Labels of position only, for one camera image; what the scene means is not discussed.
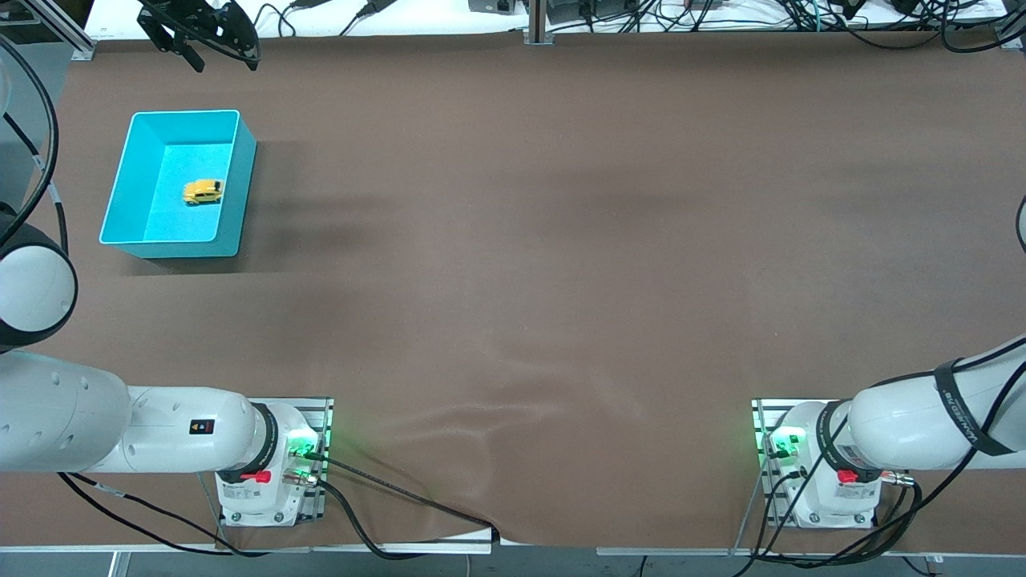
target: brown table surface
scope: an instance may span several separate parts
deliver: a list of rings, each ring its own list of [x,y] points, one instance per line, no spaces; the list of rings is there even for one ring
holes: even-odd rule
[[[103,43],[72,65],[56,183],[81,297],[36,350],[130,384],[333,396],[337,455],[508,539],[729,546],[757,468],[753,397],[853,395],[1026,326],[1022,54],[786,34],[265,53],[256,73],[206,54],[198,75]],[[211,108],[260,142],[240,255],[101,246],[132,113]],[[47,206],[33,219],[53,230]],[[195,475],[105,479],[212,523]],[[1026,553],[1024,480],[965,473],[899,548]],[[340,483],[378,540],[473,529]],[[0,484],[4,545],[149,542],[55,475]],[[233,538],[354,541],[333,504]]]

